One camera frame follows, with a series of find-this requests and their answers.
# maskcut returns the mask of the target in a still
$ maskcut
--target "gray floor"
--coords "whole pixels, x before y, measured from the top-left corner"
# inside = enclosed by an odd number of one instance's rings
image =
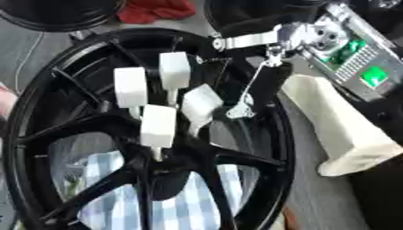
[[[205,22],[201,0],[193,0],[198,13],[179,22],[159,21],[152,26],[192,31],[201,35],[211,32]],[[96,28],[98,32],[143,26],[118,25]],[[0,20],[0,81],[14,88],[14,74],[19,63],[37,39],[38,32],[18,28]],[[33,53],[20,75],[20,86],[26,86],[35,74],[60,51],[69,47],[66,34],[45,34],[42,43]],[[299,63],[300,69],[307,69]],[[283,98],[290,113],[296,139],[298,167],[289,206],[296,213],[301,230],[364,230],[363,221],[349,184],[344,178],[319,177],[316,169],[326,159],[315,133],[298,109]]]

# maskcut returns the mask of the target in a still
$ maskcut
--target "white cube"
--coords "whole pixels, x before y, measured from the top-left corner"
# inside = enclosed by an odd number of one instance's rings
[[[165,90],[189,87],[191,73],[191,65],[185,52],[159,54],[159,74]]]
[[[143,67],[114,69],[115,94],[120,108],[148,103],[146,70]]]
[[[140,143],[154,148],[170,148],[176,130],[176,109],[146,105],[141,122]]]
[[[212,113],[222,104],[223,101],[211,87],[203,84],[184,95],[182,113],[194,126],[204,126],[212,120]]]

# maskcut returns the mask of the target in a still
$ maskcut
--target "checkered cloth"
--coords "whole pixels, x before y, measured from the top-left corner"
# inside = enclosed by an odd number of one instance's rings
[[[91,155],[82,184],[89,187],[119,169],[119,152]],[[235,165],[221,165],[219,174],[233,213],[237,213],[242,188]],[[78,218],[92,229],[140,230],[139,203],[131,185],[113,190],[87,205]],[[154,229],[211,230],[219,228],[219,211],[202,177],[192,172],[184,189],[176,197],[153,202]]]

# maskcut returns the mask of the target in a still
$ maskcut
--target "screw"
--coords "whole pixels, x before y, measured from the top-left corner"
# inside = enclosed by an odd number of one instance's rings
[[[47,225],[47,226],[53,226],[53,225],[55,225],[57,222],[58,222],[57,219],[52,218],[52,219],[47,220],[47,221],[45,222],[45,225]]]

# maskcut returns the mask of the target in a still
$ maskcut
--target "cable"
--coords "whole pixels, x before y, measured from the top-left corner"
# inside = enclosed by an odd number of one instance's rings
[[[28,51],[27,55],[23,58],[22,62],[20,63],[20,65],[17,67],[17,69],[15,70],[15,74],[14,74],[14,90],[17,93],[17,95],[20,95],[20,89],[19,89],[19,78],[20,78],[20,73],[23,69],[23,67],[25,66],[25,64],[28,62],[28,60],[30,59],[33,51],[35,51],[35,49],[40,45],[40,42],[43,40],[43,37],[45,35],[45,32],[40,32],[40,34],[38,35],[38,38],[35,40],[35,42],[33,43],[33,45],[31,46],[30,50]]]

